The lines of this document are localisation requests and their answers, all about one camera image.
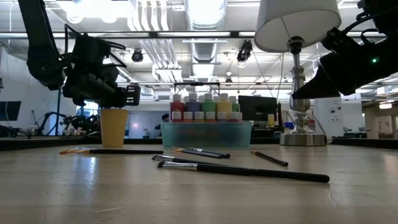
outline white bottle cap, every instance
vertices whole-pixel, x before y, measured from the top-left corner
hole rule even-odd
[[[198,95],[196,93],[189,94],[189,101],[196,101],[198,100]]]
[[[217,113],[217,119],[218,120],[221,120],[221,119],[226,120],[226,112],[225,111],[218,112]]]
[[[202,102],[204,102],[204,101],[205,101],[205,96],[199,96],[198,102],[199,102],[199,103],[202,103]]]
[[[205,114],[202,111],[196,111],[195,112],[195,119],[205,119]]]
[[[212,101],[213,100],[213,95],[211,93],[206,93],[205,94],[205,100],[206,101]]]
[[[179,95],[179,94],[174,94],[174,95],[173,95],[173,101],[174,101],[174,102],[181,102],[181,95]]]
[[[173,116],[173,120],[181,119],[181,112],[179,112],[179,111],[174,111],[174,112],[172,113],[172,116]]]
[[[228,101],[228,93],[222,93],[220,95],[220,98],[222,101]]]
[[[216,102],[216,103],[220,102],[220,97],[219,96],[214,96],[213,97],[213,101]]]
[[[184,119],[192,119],[192,112],[184,112]]]
[[[229,119],[238,120],[238,112],[231,112],[229,114]]]
[[[206,112],[206,119],[216,119],[216,112]]]
[[[236,103],[236,96],[230,96],[228,99],[229,99],[229,102]]]

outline teal plastic bin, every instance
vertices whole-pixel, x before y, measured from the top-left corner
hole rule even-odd
[[[250,147],[250,122],[162,123],[164,147]]]

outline black monitor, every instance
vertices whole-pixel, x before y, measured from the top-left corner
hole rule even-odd
[[[242,117],[244,121],[268,121],[268,115],[273,114],[277,121],[277,100],[271,97],[239,96]]]
[[[0,102],[0,121],[17,121],[19,109],[21,108],[20,101],[8,101],[8,102]]]

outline table lamp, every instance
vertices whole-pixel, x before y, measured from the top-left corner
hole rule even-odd
[[[321,41],[333,27],[341,25],[336,0],[261,0],[254,42],[266,52],[291,52],[294,57],[293,92],[304,85],[304,68],[300,52],[304,47]],[[281,134],[285,146],[324,146],[326,136],[308,127],[305,115],[310,100],[290,97],[290,109],[295,111],[294,129]]]

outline table surface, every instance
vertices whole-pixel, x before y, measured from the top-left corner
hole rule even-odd
[[[253,146],[289,162],[223,149],[230,159],[165,155],[327,174],[329,184],[157,169],[152,155],[0,152],[1,223],[396,223],[398,151],[351,146]],[[128,145],[125,149],[162,149]]]

